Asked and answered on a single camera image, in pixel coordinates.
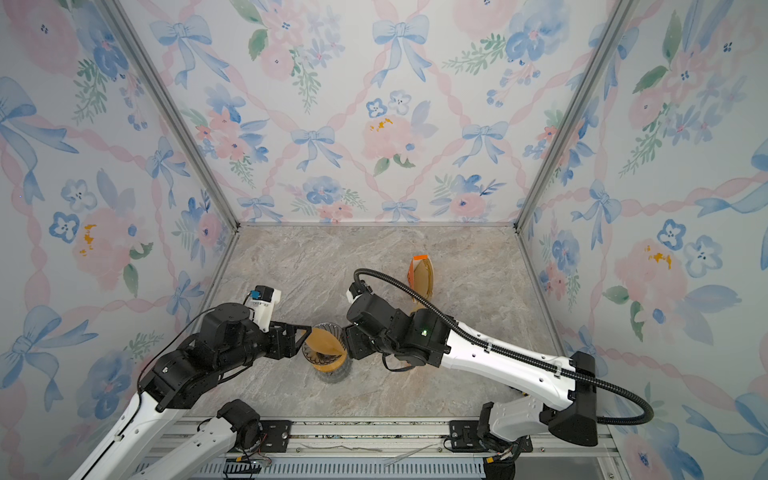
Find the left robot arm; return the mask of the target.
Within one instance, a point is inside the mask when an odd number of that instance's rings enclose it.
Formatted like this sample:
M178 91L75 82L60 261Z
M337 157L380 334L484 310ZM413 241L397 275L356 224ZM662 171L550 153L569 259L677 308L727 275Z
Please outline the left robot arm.
M260 415L242 400L219 408L171 452L140 463L165 432L215 387L256 360L290 359L310 336L309 326L269 320L261 327L252 308L224 303L200 315L200 329L154 359L137 392L106 437L73 473L75 479L189 479L231 450L249 456L268 439Z

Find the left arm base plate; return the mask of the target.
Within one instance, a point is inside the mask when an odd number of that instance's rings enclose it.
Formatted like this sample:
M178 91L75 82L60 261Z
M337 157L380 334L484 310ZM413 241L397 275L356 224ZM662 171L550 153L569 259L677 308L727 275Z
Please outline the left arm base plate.
M245 453L285 453L293 423L290 420L252 421L237 434L236 447Z

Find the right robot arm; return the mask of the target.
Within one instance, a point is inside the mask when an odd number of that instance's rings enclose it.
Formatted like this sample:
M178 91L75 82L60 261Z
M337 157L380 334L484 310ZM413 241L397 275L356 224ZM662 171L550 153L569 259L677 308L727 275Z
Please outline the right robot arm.
M379 354L403 370L432 366L469 372L522 392L507 403L483 406L478 435L498 442L548 432L573 445L598 443L595 363L533 352L486 336L464 323L451 329L422 308L407 314L373 293L349 293L344 330L349 354Z

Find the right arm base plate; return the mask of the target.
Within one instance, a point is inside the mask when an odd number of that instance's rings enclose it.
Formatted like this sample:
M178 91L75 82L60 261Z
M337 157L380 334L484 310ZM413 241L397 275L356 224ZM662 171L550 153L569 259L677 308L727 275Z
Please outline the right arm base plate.
M487 425L481 425L479 420L451 420L448 427L444 447L452 452L502 454L507 450L512 453L533 451L529 437L516 441L501 439L493 435Z

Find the clear glass dripper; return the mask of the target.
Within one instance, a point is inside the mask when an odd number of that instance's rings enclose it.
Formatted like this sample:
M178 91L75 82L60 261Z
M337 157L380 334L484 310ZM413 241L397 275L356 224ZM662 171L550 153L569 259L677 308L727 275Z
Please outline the clear glass dripper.
M330 322L315 325L302 346L304 358L319 373L341 369L349 358L343 329Z

